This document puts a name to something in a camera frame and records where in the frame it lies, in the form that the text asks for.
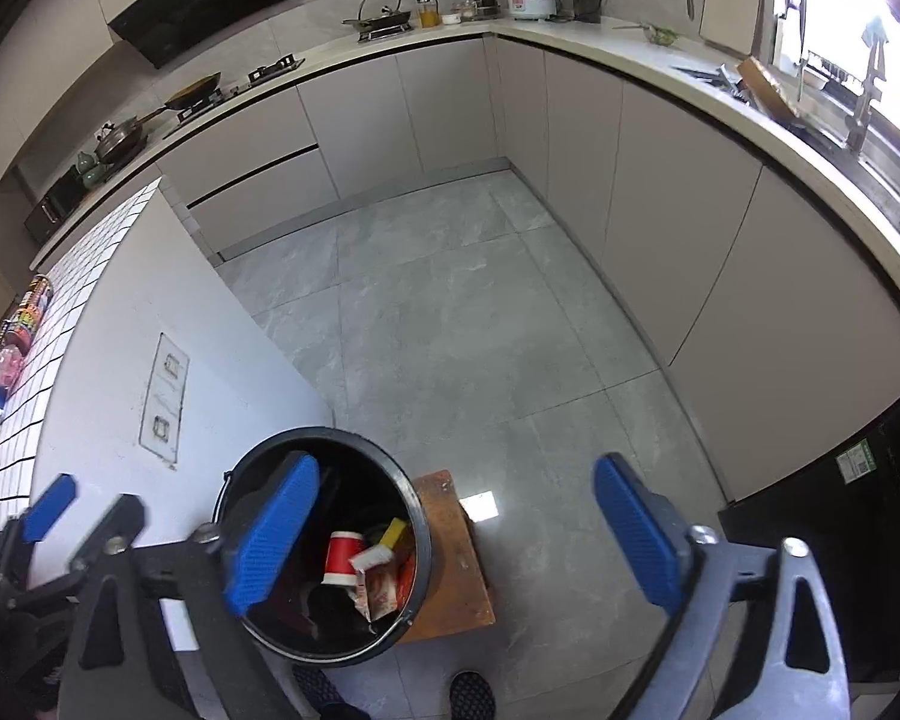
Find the light switch panel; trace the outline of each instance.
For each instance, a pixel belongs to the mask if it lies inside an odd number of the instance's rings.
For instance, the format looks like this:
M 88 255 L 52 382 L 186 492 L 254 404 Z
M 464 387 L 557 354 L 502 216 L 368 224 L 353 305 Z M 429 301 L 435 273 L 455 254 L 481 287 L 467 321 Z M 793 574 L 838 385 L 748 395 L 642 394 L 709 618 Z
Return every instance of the light switch panel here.
M 140 445 L 159 456 L 170 470 L 176 470 L 183 391 L 189 370 L 190 357 L 161 333 L 146 382 Z

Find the utensil holder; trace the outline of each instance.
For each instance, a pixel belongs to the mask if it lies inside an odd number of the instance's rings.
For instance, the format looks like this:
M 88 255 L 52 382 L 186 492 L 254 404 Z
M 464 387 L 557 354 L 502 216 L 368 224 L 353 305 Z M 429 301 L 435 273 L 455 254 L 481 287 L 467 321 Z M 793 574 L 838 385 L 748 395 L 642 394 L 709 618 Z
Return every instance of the utensil holder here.
M 573 18 L 576 22 L 600 23 L 601 0 L 573 0 Z

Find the metal screw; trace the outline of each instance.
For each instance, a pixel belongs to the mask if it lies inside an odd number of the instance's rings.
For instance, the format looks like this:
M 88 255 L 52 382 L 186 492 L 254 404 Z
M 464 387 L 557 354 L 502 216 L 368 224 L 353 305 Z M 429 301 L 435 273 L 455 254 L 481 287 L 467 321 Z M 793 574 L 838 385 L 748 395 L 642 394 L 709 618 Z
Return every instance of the metal screw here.
M 807 546 L 807 542 L 792 536 L 783 539 L 783 549 L 788 555 L 793 555 L 794 557 L 806 557 L 810 554 L 810 547 Z
M 716 544 L 720 541 L 720 536 L 717 536 L 717 532 L 706 525 L 691 525 L 689 533 L 690 538 L 698 544 Z
M 103 546 L 103 552 L 107 555 L 119 555 L 127 549 L 127 540 L 123 536 L 111 536 Z
M 197 544 L 209 544 L 220 538 L 220 528 L 217 527 L 216 522 L 204 522 L 202 525 L 197 525 L 197 530 L 190 538 Z

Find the black shoe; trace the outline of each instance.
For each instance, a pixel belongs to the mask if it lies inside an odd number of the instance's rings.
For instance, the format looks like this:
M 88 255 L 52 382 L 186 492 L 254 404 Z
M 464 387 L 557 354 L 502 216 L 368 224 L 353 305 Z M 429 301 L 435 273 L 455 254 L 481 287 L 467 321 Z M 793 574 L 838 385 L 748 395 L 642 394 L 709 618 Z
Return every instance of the black shoe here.
M 300 692 L 311 707 L 320 712 L 327 704 L 343 704 L 343 698 L 333 683 L 327 679 L 327 675 L 318 668 L 307 668 L 298 664 L 293 665 L 293 676 L 300 686 Z
M 461 671 L 450 683 L 450 720 L 493 720 L 493 690 L 476 671 Z

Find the tile floor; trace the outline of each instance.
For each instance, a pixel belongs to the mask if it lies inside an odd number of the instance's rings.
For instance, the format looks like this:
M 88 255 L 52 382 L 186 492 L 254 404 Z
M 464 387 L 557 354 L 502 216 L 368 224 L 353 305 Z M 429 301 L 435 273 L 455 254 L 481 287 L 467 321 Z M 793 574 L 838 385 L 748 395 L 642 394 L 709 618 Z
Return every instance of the tile floor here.
M 593 460 L 622 452 L 693 521 L 715 525 L 724 500 L 639 336 L 530 191 L 512 172 L 415 191 L 218 273 L 338 425 L 410 476 L 492 490 L 500 512 L 475 526 L 499 622 L 330 672 L 343 696 L 380 720 L 442 718 L 449 677 L 472 667 L 501 720 L 605 718 L 664 615 L 593 502 Z

